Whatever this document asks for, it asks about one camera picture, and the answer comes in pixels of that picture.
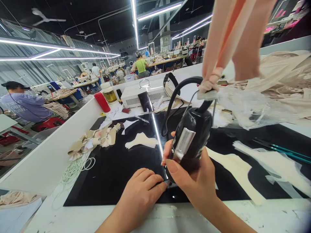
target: black work table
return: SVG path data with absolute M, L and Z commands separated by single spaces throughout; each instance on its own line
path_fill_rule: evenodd
M 181 108 L 178 114 L 171 117 L 168 122 L 169 133 L 174 131 L 179 123 L 185 108 Z M 126 129 L 125 135 L 122 135 L 124 129 L 120 129 L 116 135 L 116 144 L 107 148 L 97 146 L 90 157 L 96 158 L 96 163 L 92 169 L 80 173 L 75 182 L 64 206 L 83 206 L 83 205 L 115 205 L 117 204 L 122 192 L 136 170 L 139 168 L 148 168 L 156 174 L 160 174 L 166 179 L 165 169 L 161 166 L 164 144 L 169 137 L 161 136 L 161 127 L 165 112 L 150 113 L 141 116 L 149 120 L 150 124 L 141 120 Z M 134 117 L 113 121 L 117 122 L 136 121 Z M 102 123 L 103 118 L 99 118 L 91 130 L 96 130 Z M 159 145 L 155 148 L 149 148 L 142 145 L 136 145 L 131 149 L 125 147 L 125 143 L 133 141 L 137 133 L 143 132 L 149 138 L 156 138 Z M 218 128 L 211 129 L 210 138 L 207 146 L 220 154 L 234 153 L 252 166 L 248 174 L 251 184 L 266 199 L 290 198 L 290 196 L 277 184 L 271 184 L 266 175 L 268 172 L 259 165 L 259 163 L 237 150 L 232 143 L 241 141 L 251 148 L 260 147 L 252 142 L 254 138 L 260 138 L 267 142 L 277 144 L 298 153 L 310 156 L 311 138 L 299 134 L 282 125 L 266 126 L 258 129 L 246 131 L 244 129 Z M 232 174 L 222 165 L 212 160 L 215 165 L 216 183 L 219 188 L 217 195 L 222 201 L 228 200 L 249 200 L 250 198 L 241 188 Z M 311 165 L 302 164 L 301 172 L 311 179 Z M 167 189 L 160 197 L 157 203 L 179 203 L 189 202 L 186 195 L 179 187 Z

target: ceiling fan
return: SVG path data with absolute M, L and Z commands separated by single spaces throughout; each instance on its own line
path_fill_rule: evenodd
M 78 35 L 78 34 L 76 34 L 76 36 L 84 36 L 84 39 L 87 39 L 89 36 L 92 36 L 92 35 L 95 35 L 95 34 L 96 34 L 96 32 L 91 33 L 91 34 L 88 34 L 88 35 L 86 35 L 86 34 L 84 34 L 84 35 Z
M 95 44 L 104 44 L 107 40 L 104 40 L 102 42 L 96 42 Z
M 39 24 L 44 23 L 44 22 L 66 22 L 65 19 L 50 19 L 50 18 L 47 18 L 47 17 L 45 17 L 45 15 L 38 8 L 32 8 L 31 10 L 32 10 L 32 13 L 34 15 L 38 15 L 38 16 L 40 16 L 42 18 L 41 21 L 33 24 L 33 26 L 38 26 Z
M 192 11 L 188 11 L 188 12 L 186 12 L 186 13 L 192 14 L 193 12 L 195 12 L 196 10 L 200 9 L 200 8 L 203 7 L 203 6 L 200 6 L 200 7 L 196 8 L 196 9 L 193 9 L 193 7 L 194 7 L 194 0 L 193 0 L 193 5 L 192 5 Z

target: green shirt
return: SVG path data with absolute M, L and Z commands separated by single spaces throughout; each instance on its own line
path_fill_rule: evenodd
M 138 70 L 138 73 L 142 73 L 146 71 L 146 64 L 147 62 L 145 61 L 145 59 L 141 59 L 135 62 L 135 66 Z

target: fingernail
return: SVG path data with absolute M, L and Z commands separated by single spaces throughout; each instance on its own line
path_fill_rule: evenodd
M 175 173 L 178 170 L 178 167 L 176 166 L 176 164 L 173 162 L 173 160 L 167 159 L 165 160 L 166 162 L 166 166 L 169 170 L 170 173 Z

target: fluorescent light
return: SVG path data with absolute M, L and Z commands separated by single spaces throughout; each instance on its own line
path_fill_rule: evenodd
M 38 59 L 31 59 L 31 58 L 7 58 L 7 59 L 0 59 L 0 61 L 53 61 L 53 60 L 90 60 L 90 59 L 98 59 L 96 57 L 91 58 L 79 58 L 79 57 L 67 57 L 67 58 L 38 58 Z
M 183 34 L 182 36 L 185 36 L 185 35 L 187 35 L 187 34 L 189 34 L 189 33 L 192 33 L 193 31 L 195 31 L 195 30 L 197 30 L 197 29 L 199 29 L 199 28 L 202 28 L 202 27 L 204 27 L 205 25 L 208 25 L 210 22 L 211 22 L 211 21 L 208 21 L 208 22 L 206 22 L 205 24 L 202 24 L 201 26 L 199 26 L 199 27 L 197 27 L 197 28 L 191 30 L 190 32 L 187 32 L 186 34 Z M 182 36 L 179 36 L 179 37 L 176 37 L 176 36 L 175 36 L 175 37 L 172 38 L 172 40 L 178 39 L 178 38 L 180 38 L 180 37 L 182 37 Z
M 137 43 L 137 48 L 138 48 L 138 35 L 137 35 L 137 19 L 136 19 L 136 3 L 135 3 L 135 0 L 131 0 L 131 3 L 132 3 L 132 12 L 133 12 L 133 21 L 134 21 L 136 43 Z
M 92 52 L 92 53 L 101 53 L 101 54 L 107 54 L 107 55 L 117 55 L 115 53 L 107 53 L 107 52 L 99 52 L 94 50 L 84 50 L 84 49 L 74 49 L 74 51 L 80 51 L 80 52 Z
M 43 54 L 38 55 L 38 56 L 36 56 L 36 57 L 33 57 L 33 58 L 31 58 L 31 59 L 33 59 L 33 60 L 34 60 L 34 59 L 37 59 L 37 58 L 40 58 L 40 57 L 43 57 L 43 56 L 49 55 L 49 54 L 51 54 L 51 53 L 58 52 L 58 51 L 60 51 L 60 49 L 56 49 L 56 50 L 52 50 L 52 51 L 50 51 L 50 52 L 43 53 Z
M 80 52 L 101 53 L 101 54 L 107 54 L 107 55 L 117 55 L 115 53 L 99 52 L 99 51 L 84 50 L 84 49 L 72 49 L 72 48 L 42 45 L 42 44 L 36 44 L 36 43 L 30 43 L 30 42 L 20 42 L 20 41 L 14 41 L 14 40 L 6 40 L 6 39 L 0 39 L 0 43 L 26 45 L 26 46 L 33 46 L 33 47 L 40 47 L 40 48 L 47 48 L 47 49 L 60 49 L 60 50 L 69 50 L 69 51 L 80 51 Z
M 2 27 L 2 29 L 7 32 L 7 30 L 4 28 L 4 26 L 2 26 L 2 24 L 0 24 L 0 27 Z
M 182 34 L 185 33 L 186 31 L 189 31 L 190 29 L 192 29 L 192 28 L 198 26 L 200 23 L 203 23 L 204 21 L 210 19 L 212 16 L 213 16 L 213 14 L 211 14 L 211 15 L 208 16 L 208 17 L 206 17 L 205 19 L 202 19 L 200 22 L 196 23 L 195 25 L 192 25 L 190 28 L 187 28 L 187 29 L 184 30 L 182 33 L 180 33 L 180 34 L 174 36 L 172 39 L 175 39 L 175 37 L 177 38 L 178 36 L 182 35 Z
M 174 5 L 174 6 L 171 6 L 171 7 L 169 7 L 169 8 L 166 8 L 166 9 L 163 9 L 163 10 L 160 10 L 160 11 L 157 11 L 157 12 L 154 12 L 154 13 L 152 13 L 152 14 L 150 14 L 150 15 L 146 15 L 146 16 L 143 16 L 143 17 L 141 17 L 141 18 L 138 18 L 138 21 L 142 21 L 142 20 L 145 20 L 145 19 L 154 17 L 154 16 L 156 16 L 156 15 L 163 14 L 163 13 L 165 13 L 165 12 L 167 12 L 167 11 L 174 10 L 174 9 L 180 7 L 180 6 L 181 6 L 181 3 L 179 3 L 179 4 L 177 4 L 177 5 Z

